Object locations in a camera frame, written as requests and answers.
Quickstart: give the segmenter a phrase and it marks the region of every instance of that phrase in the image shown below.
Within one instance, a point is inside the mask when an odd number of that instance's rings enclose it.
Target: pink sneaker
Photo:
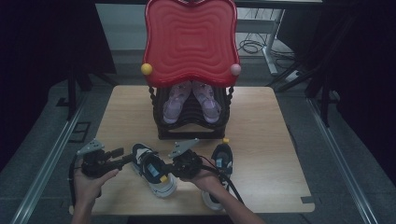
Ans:
[[[218,121],[221,106],[213,97],[212,87],[203,82],[193,81],[192,92],[201,104],[205,120],[209,123]]]
[[[169,92],[169,100],[163,104],[163,120],[172,124],[178,119],[183,109],[183,104],[189,98],[191,92],[191,82],[185,81],[174,85]]]

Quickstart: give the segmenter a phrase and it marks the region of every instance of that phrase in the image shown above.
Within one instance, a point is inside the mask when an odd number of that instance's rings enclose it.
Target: wooden table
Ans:
[[[226,128],[233,150],[235,184],[245,205],[255,213],[312,212],[315,205],[297,159],[274,92],[266,87],[234,87],[231,116]],[[105,150],[135,143],[160,152],[166,163],[175,141],[159,140],[147,86],[118,86],[108,102],[96,139]],[[210,157],[221,140],[203,140],[192,148]],[[155,197],[132,164],[102,187],[96,215],[212,215],[193,184],[177,180],[169,198]]]

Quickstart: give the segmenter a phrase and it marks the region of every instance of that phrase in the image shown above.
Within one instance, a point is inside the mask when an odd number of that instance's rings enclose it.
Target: yellow ball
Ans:
[[[229,144],[229,143],[230,143],[230,139],[228,139],[228,138],[223,138],[223,139],[222,139],[222,143],[223,143],[223,144]]]
[[[152,73],[152,66],[149,63],[143,63],[140,70],[142,71],[143,75],[148,76]]]

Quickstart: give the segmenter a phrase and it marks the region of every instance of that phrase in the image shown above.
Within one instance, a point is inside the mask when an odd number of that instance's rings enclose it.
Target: black cable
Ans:
[[[75,164],[76,164],[77,157],[78,156],[75,155],[73,157],[72,162],[70,163],[70,166],[69,166],[69,178],[68,178],[73,207],[76,205],[76,191],[75,191],[75,188],[74,188],[74,172],[75,172],[75,169],[76,169],[75,168]]]
[[[242,197],[239,195],[239,192],[238,192],[238,190],[236,190],[236,187],[235,187],[235,185],[233,184],[233,181],[231,181],[230,177],[228,177],[227,175],[221,173],[220,170],[219,170],[219,168],[216,167],[208,158],[203,157],[203,156],[199,156],[199,157],[205,159],[207,162],[210,163],[210,165],[213,166],[213,167],[209,167],[209,166],[201,165],[201,169],[210,171],[210,172],[212,172],[212,173],[214,173],[214,174],[216,174],[216,175],[219,175],[219,177],[224,178],[224,179],[227,181],[228,185],[229,185],[229,186],[231,187],[231,189],[233,190],[233,193],[235,194],[235,196],[236,196],[236,198],[238,199],[238,201],[241,202],[241,203],[244,203],[244,201],[242,200]]]

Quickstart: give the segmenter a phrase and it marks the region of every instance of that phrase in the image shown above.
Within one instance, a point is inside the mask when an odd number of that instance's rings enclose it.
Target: dark curtain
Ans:
[[[29,133],[51,86],[74,70],[115,73],[92,0],[0,3],[1,168]]]

